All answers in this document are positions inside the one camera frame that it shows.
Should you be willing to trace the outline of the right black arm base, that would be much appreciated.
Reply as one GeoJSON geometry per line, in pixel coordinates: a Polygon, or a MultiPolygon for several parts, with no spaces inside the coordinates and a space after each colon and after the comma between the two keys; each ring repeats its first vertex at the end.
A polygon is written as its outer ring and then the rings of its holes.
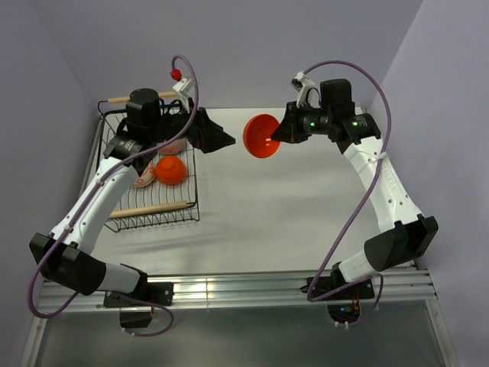
{"type": "Polygon", "coordinates": [[[361,316],[361,301],[375,298],[374,284],[372,280],[362,281],[346,287],[346,282],[336,279],[332,275],[320,277],[313,285],[313,277],[306,279],[306,284],[300,290],[311,298],[320,298],[327,303],[327,311],[334,322],[346,325],[357,322],[361,316]]]}

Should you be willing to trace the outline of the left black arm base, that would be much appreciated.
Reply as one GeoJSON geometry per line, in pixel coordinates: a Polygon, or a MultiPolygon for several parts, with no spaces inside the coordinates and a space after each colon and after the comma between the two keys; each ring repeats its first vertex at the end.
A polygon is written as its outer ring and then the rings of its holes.
{"type": "Polygon", "coordinates": [[[125,294],[106,291],[102,306],[105,309],[119,309],[119,324],[126,333],[136,336],[153,336],[168,331],[174,323],[173,312],[168,309],[173,303],[174,284],[172,282],[150,282],[143,291],[125,294]],[[156,310],[169,316],[169,323],[159,332],[142,333],[154,321],[156,310]]]}

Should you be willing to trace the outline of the plain orange bowl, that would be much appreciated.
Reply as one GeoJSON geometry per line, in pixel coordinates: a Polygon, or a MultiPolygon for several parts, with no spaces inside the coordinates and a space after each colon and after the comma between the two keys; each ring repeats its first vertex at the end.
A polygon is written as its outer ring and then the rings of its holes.
{"type": "Polygon", "coordinates": [[[167,186],[176,186],[186,176],[186,165],[177,156],[168,155],[161,158],[155,166],[156,179],[167,186]]]}
{"type": "Polygon", "coordinates": [[[243,130],[243,143],[249,154],[265,159],[274,155],[280,142],[271,138],[279,127],[279,122],[269,114],[260,114],[251,118],[243,130]]]}

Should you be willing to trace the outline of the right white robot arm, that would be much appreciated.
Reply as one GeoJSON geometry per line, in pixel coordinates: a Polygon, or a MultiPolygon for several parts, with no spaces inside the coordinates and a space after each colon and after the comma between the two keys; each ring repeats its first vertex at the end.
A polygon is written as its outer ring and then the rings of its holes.
{"type": "Polygon", "coordinates": [[[316,87],[309,77],[298,73],[292,85],[297,100],[287,103],[271,139],[299,144],[312,135],[327,136],[355,169],[377,217],[379,235],[332,272],[332,293],[346,298],[356,290],[357,280],[422,257],[439,225],[434,217],[424,216],[406,192],[384,150],[387,137],[374,118],[356,113],[348,80],[321,82],[317,107],[308,101],[309,91],[316,87]]]}

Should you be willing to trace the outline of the orange white patterned bowl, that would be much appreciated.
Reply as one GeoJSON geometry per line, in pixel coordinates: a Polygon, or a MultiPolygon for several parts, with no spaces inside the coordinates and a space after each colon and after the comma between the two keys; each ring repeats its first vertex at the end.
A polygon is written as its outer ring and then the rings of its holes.
{"type": "Polygon", "coordinates": [[[155,168],[152,163],[146,166],[144,172],[140,177],[131,185],[134,188],[142,188],[150,185],[155,179],[155,168]]]}

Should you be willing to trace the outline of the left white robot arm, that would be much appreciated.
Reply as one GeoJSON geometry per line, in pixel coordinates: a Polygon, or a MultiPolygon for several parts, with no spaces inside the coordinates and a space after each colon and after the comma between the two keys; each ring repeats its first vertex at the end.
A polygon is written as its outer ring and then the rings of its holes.
{"type": "Polygon", "coordinates": [[[149,295],[147,275],[127,265],[93,258],[96,240],[121,196],[135,183],[165,143],[184,137],[194,148],[212,153],[235,143],[192,99],[189,106],[165,106],[152,89],[131,93],[125,118],[106,145],[94,178],[75,206],[49,234],[37,233],[29,247],[40,274],[78,294],[119,291],[131,305],[149,295]]]}

